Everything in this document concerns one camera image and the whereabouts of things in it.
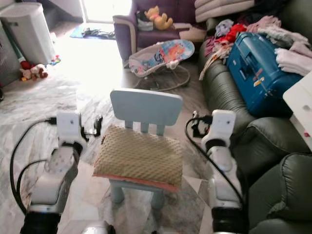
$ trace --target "baby bouncer seat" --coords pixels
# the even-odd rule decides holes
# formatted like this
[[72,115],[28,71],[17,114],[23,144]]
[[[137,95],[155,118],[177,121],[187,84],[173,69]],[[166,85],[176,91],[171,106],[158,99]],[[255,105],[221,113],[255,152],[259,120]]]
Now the baby bouncer seat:
[[[155,45],[149,46],[129,57],[129,67],[137,77],[142,78],[135,85],[138,88],[143,79],[147,79],[148,75],[154,77],[157,73],[159,76],[165,77],[160,72],[166,68],[172,71],[176,79],[179,77],[186,77],[182,82],[175,84],[169,88],[160,89],[156,82],[156,87],[151,90],[167,91],[175,89],[180,86],[185,86],[190,81],[189,71],[179,65],[182,60],[189,58],[194,53],[195,47],[191,41],[188,40],[169,40],[165,42],[158,42]],[[178,76],[175,69],[179,68],[184,72],[184,75]]]

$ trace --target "red clothing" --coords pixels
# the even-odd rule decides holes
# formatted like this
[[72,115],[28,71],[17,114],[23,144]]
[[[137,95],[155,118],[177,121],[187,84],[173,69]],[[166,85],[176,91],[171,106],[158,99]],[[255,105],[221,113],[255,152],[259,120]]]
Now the red clothing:
[[224,36],[224,37],[221,37],[219,38],[218,40],[215,40],[215,41],[218,41],[218,42],[222,42],[224,40],[227,40],[229,43],[233,43],[236,39],[236,34],[239,33],[239,32],[245,32],[246,31],[246,26],[244,24],[241,24],[241,23],[237,23],[235,25],[232,26],[230,32]]

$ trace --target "blue mat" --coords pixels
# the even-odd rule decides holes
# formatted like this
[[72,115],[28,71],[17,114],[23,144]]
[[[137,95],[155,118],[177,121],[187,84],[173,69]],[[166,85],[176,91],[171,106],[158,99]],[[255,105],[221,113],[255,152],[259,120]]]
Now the blue mat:
[[87,28],[87,26],[84,25],[80,25],[77,28],[74,29],[74,31],[72,32],[72,34],[70,35],[71,38],[92,38],[92,39],[103,39],[103,40],[116,40],[115,37],[113,38],[105,38],[105,37],[97,37],[97,36],[86,36],[84,37],[82,35],[83,30]]

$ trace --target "green leather sofa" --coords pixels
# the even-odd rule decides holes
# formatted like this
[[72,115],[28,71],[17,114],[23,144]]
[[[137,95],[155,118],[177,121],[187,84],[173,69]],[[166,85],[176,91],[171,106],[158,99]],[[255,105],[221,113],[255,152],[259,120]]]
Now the green leather sofa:
[[[311,13],[312,0],[290,0],[279,18],[283,28],[312,42]],[[205,46],[199,72],[208,59]],[[250,115],[222,61],[214,62],[201,82],[210,111],[236,112],[231,151],[250,188],[250,234],[312,234],[312,157],[297,130],[287,118]]]

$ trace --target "white table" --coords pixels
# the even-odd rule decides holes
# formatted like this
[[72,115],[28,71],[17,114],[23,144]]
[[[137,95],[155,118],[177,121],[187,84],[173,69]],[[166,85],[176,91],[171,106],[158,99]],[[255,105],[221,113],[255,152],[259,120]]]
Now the white table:
[[312,72],[287,90],[283,99],[293,111],[290,121],[312,151]]

